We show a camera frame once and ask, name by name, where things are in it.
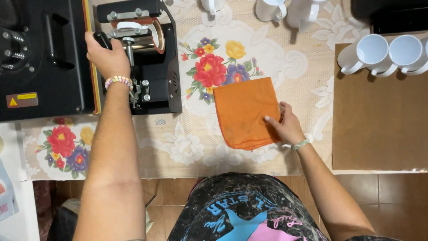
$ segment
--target bracelet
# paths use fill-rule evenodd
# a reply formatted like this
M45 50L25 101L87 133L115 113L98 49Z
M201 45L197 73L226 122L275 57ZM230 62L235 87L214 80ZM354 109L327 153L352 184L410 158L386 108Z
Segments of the bracelet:
M300 147L302 147L302 146L304 146L304 145L306 145L306 144L308 144L308 143L310 143L311 141L309 140L309 139L306 139L306 140L303 140L303 141L301 141L301 142L299 142L299 143L297 143L296 145L294 145L294 146L292 146L292 145L290 145L290 144L284 144L284 145L282 145L282 147L288 147L288 148L291 148L291 149L293 149L293 150L297 150L297 149L299 149Z
M106 87L106 89L108 89L108 87L109 87L112 83L114 83L114 82L121 82L121 83L124 83L124 84L126 84L126 85L128 85L128 86L129 86L129 89L130 89L130 90L132 90L132 89L133 89L132 81L131 81L129 78L126 78L125 76L117 76L117 75L115 75L115 76L113 76L113 77L111 77L111 78L108 78L108 79L106 80L106 83L105 83L105 87Z

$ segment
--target hand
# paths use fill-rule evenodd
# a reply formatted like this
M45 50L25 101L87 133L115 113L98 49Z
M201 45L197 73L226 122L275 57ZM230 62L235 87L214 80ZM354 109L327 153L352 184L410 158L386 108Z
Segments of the hand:
M281 101L280 104L284 107L284 110L281 113L282 121L278 122L269 116L266 116L265 120L275 128L282 141L296 145L306 139L302 128L300 127L299 119L297 119L297 116L293 114L291 105L283 101Z
M113 50L101 47L94 39L94 32L85 33L85 41L88 46L86 57L101 72L104 79L112 76L131 76L129 59L123 50L122 43L117 39L111 39Z

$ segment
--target brown cardboard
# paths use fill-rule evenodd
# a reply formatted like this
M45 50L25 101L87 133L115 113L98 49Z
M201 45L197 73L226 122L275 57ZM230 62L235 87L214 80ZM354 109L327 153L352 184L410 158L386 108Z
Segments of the brown cardboard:
M336 59L346 46L336 45L334 59L333 169L428 167L428 72L343 75Z

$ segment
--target lace tablecloth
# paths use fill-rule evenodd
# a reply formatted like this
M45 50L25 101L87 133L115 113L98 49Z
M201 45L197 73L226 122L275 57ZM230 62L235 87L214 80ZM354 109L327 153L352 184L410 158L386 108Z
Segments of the lace tablecloth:
M291 104L305 135L331 167L334 45L369 34L367 25L350 17L349 2L344 2L348 5L330 1L307 33L297 33L285 20L258 20L255 1L227 0L211 18L195 0L165 0L177 25L183 113L134 117L141 177L202 177L227 171L301 174L291 150L274 144L253 151L225 145L212 87L202 85L204 69L196 68L210 58L224 65L219 68L226 76L223 84L236 77L245 81L270 76L278 100ZM76 116L23 122L28 178L84 179L97 120Z

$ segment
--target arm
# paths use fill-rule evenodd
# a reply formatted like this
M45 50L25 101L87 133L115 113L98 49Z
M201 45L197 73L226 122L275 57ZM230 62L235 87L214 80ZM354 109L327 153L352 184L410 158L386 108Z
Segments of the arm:
M130 76L120 41L102 48L86 32L87 57L105 78ZM146 210L137 162L137 139L129 109L129 87L112 83L90 154L74 241L127 241L146 238Z
M284 107L279 123L267 118L283 141L295 145L306 139L299 120L289 104ZM311 144L297 150L303 173L308 181L315 205L332 241L345 241L359 235L375 235L375 231L355 200L337 181Z

